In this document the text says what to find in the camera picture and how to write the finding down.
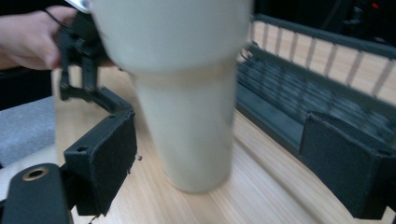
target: wooden surface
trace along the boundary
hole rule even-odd
[[[54,81],[58,78],[55,72]],[[134,163],[108,215],[93,223],[391,223],[394,218],[388,209],[380,221],[354,219],[309,170],[238,112],[228,180],[208,193],[181,192],[166,179],[129,76],[104,68],[100,83],[134,105],[143,160]],[[107,112],[82,100],[58,100],[56,114],[56,142],[62,150]],[[73,217],[76,223],[92,219],[76,211]]]

